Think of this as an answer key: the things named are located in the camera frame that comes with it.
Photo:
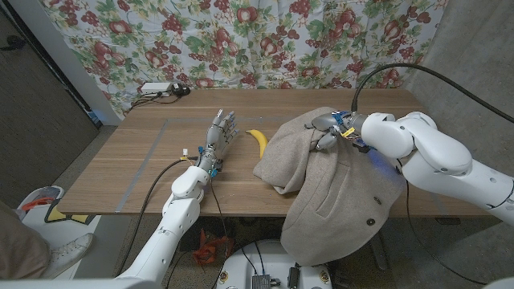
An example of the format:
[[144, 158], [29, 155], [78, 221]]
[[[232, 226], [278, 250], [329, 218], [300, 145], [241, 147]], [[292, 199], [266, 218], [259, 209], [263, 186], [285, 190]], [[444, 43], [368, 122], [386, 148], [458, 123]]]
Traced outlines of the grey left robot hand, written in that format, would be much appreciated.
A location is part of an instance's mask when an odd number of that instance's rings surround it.
[[235, 112], [224, 115], [221, 108], [207, 129], [206, 143], [199, 153], [197, 167], [204, 169], [211, 176], [214, 171], [222, 168], [227, 147], [238, 133], [235, 126]]

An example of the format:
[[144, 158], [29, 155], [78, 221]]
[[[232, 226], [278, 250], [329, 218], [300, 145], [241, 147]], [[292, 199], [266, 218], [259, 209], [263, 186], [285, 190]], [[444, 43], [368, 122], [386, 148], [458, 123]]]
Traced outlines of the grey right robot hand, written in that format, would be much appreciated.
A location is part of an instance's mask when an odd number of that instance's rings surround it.
[[316, 129], [324, 133], [317, 141], [316, 150], [330, 149], [338, 138], [352, 141], [352, 146], [360, 153], [367, 153], [370, 147], [361, 139], [361, 129], [368, 116], [357, 112], [334, 111], [317, 116], [306, 123], [306, 129]]

